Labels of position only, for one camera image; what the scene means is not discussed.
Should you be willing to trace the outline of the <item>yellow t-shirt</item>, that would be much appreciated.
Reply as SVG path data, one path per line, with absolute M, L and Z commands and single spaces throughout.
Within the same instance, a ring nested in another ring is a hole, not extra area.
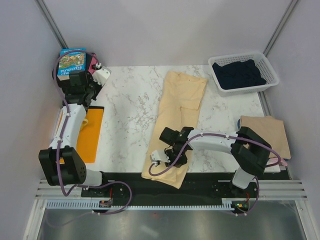
M 162 131 L 168 127 L 180 131 L 183 127 L 197 128 L 203 95 L 208 80 L 203 77 L 188 75 L 183 72 L 168 71 L 163 84 L 162 97 L 157 111 L 157 120 L 149 142 L 141 176 L 159 181 L 179 189 L 186 176 L 192 153 L 186 153 L 187 163 L 181 167 L 172 167 L 160 176 L 151 176 L 150 155 L 155 150 L 163 151 L 168 147 L 160 141 Z

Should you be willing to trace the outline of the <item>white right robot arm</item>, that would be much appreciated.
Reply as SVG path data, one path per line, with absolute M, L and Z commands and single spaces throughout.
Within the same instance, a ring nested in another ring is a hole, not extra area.
M 242 196 L 249 183 L 262 175 L 267 166 L 271 145 L 249 127 L 241 127 L 235 133 L 201 132 L 199 129 L 185 126 L 181 131 L 165 127 L 159 140 L 169 146 L 168 149 L 155 150 L 151 161 L 161 162 L 167 167 L 181 167 L 188 162 L 187 151 L 210 150 L 230 154 L 238 163 L 229 191 L 235 197 Z

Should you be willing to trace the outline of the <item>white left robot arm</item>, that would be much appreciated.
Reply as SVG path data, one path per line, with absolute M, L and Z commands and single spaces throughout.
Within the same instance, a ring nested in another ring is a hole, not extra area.
M 103 67 L 93 73 L 76 70 L 70 73 L 68 79 L 55 79 L 63 107 L 49 147 L 38 154 L 50 186 L 92 186 L 92 191 L 99 197 L 109 193 L 110 185 L 103 180 L 102 173 L 87 169 L 78 153 L 81 148 L 78 140 L 85 129 L 101 123 L 101 120 L 89 121 L 87 114 L 94 109 L 91 103 L 97 99 L 110 75 L 110 70 Z

